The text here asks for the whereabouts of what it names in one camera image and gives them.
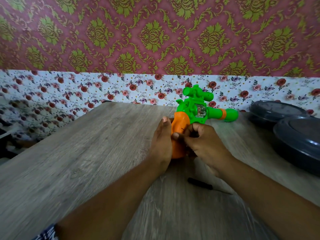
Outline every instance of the gray wood grain surface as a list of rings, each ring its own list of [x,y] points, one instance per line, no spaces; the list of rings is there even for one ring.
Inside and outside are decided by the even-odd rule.
[[[0,239],[31,239],[144,159],[174,107],[104,103],[0,166]],[[239,160],[320,205],[320,179],[271,148],[246,114],[209,120]],[[206,190],[188,177],[210,183]],[[142,200],[122,239],[277,239],[199,159],[175,160]]]

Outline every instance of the green and orange toy gun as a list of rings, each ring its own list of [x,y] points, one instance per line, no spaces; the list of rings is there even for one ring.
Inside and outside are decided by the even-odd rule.
[[[199,85],[183,89],[183,95],[188,96],[184,101],[178,99],[177,112],[174,113],[171,134],[174,132],[184,133],[185,129],[192,123],[204,124],[207,119],[218,119],[224,121],[235,121],[238,118],[238,111],[232,108],[211,108],[207,107],[205,101],[212,101],[214,95],[211,92],[203,92]],[[186,155],[185,146],[172,140],[172,158],[177,159]]]

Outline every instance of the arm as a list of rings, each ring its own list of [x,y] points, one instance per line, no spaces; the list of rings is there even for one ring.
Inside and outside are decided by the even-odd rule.
[[[151,184],[171,160],[171,122],[158,125],[147,158],[55,226],[59,240],[121,239]]]
[[[229,184],[281,239],[319,239],[320,208],[264,174],[237,160],[213,127],[192,124],[184,141],[216,176]]]

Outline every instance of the round black container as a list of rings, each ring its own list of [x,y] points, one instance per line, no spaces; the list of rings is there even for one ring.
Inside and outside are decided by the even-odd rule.
[[[273,128],[274,150],[293,165],[320,177],[320,119],[291,117]]]
[[[251,112],[249,120],[270,131],[278,121],[284,118],[309,117],[308,113],[300,107],[276,101],[256,101],[250,105],[249,110]]]

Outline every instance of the black plastic lid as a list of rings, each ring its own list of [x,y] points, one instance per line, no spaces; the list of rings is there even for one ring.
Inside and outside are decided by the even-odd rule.
[[[256,101],[250,105],[249,110],[255,116],[272,122],[292,116],[309,117],[308,113],[300,107],[276,101]]]
[[[273,127],[273,132],[291,148],[320,160],[320,119],[311,116],[285,118]]]

